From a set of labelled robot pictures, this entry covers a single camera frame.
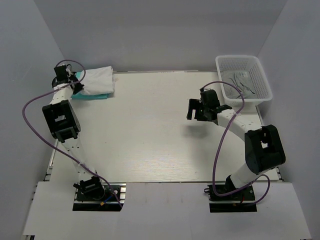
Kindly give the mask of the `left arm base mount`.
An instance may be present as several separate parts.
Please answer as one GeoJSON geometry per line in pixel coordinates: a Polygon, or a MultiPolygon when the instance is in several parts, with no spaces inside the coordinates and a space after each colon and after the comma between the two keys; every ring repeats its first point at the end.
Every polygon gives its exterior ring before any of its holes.
{"type": "Polygon", "coordinates": [[[97,196],[83,194],[79,189],[75,191],[72,210],[74,212],[120,212],[125,202],[126,184],[111,184],[113,192],[106,184],[97,196]]]}

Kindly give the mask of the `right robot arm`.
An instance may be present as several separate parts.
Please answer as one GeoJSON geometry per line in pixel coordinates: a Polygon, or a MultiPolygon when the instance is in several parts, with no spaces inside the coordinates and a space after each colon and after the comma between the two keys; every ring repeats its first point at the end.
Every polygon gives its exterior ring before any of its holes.
{"type": "Polygon", "coordinates": [[[223,136],[231,132],[244,142],[245,163],[226,178],[224,192],[218,192],[215,187],[212,189],[218,197],[238,199],[244,189],[259,177],[286,161],[281,138],[274,125],[255,124],[231,106],[221,105],[213,89],[201,89],[200,99],[189,99],[186,118],[215,123],[225,129],[223,136]]]}

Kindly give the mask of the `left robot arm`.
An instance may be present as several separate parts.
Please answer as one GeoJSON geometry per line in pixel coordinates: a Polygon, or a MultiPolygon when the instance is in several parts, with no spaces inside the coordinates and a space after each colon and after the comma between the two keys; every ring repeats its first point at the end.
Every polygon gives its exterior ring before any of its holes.
{"type": "Polygon", "coordinates": [[[55,93],[51,102],[42,107],[44,118],[53,138],[76,159],[73,165],[78,183],[73,186],[87,198],[100,200],[105,196],[106,187],[96,176],[97,171],[88,164],[80,139],[81,125],[71,105],[72,96],[80,92],[84,85],[78,83],[70,64],[56,66],[54,72],[56,76],[51,85],[55,93]]]}

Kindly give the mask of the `white t shirt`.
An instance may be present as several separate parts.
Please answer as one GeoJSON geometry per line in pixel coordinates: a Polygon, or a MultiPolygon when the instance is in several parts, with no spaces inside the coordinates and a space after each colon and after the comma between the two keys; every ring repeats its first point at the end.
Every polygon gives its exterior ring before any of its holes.
{"type": "Polygon", "coordinates": [[[86,70],[84,79],[81,81],[84,85],[80,91],[85,96],[95,96],[103,94],[113,94],[115,92],[115,79],[113,68],[105,66],[86,70]]]}

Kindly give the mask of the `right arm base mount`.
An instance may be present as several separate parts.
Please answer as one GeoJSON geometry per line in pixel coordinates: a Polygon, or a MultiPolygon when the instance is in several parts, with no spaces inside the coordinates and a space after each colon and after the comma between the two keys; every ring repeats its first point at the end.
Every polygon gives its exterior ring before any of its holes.
{"type": "Polygon", "coordinates": [[[255,204],[256,198],[252,186],[223,197],[219,197],[214,193],[212,185],[208,185],[203,191],[209,199],[210,213],[257,212],[257,206],[255,204]]]}

